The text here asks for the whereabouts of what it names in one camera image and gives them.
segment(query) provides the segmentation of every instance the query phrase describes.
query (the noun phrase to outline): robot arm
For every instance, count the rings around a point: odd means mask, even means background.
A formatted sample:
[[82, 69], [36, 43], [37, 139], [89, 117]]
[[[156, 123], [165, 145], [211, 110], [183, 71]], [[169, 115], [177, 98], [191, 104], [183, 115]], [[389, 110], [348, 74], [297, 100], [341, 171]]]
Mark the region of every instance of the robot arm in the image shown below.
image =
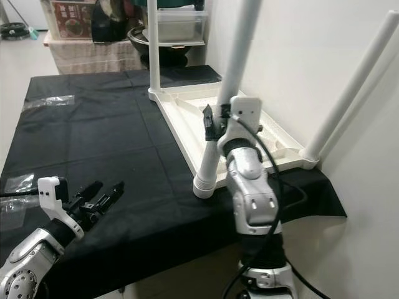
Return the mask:
[[0, 268], [0, 299], [33, 299], [44, 275], [74, 240], [81, 239], [123, 194], [123, 182], [115, 185], [95, 204], [88, 203], [102, 187], [95, 182], [69, 201], [63, 178], [40, 178], [39, 201], [50, 217], [43, 228], [23, 240]]
[[267, 183], [267, 171], [254, 137], [237, 122], [240, 118], [258, 131], [260, 111], [258, 98], [233, 97], [227, 130], [218, 141], [218, 150], [226, 157], [227, 187], [233, 196], [236, 229], [243, 247], [240, 266], [249, 263], [241, 276], [246, 290], [238, 298], [296, 299], [291, 266], [282, 247], [280, 222], [264, 248], [279, 203]]

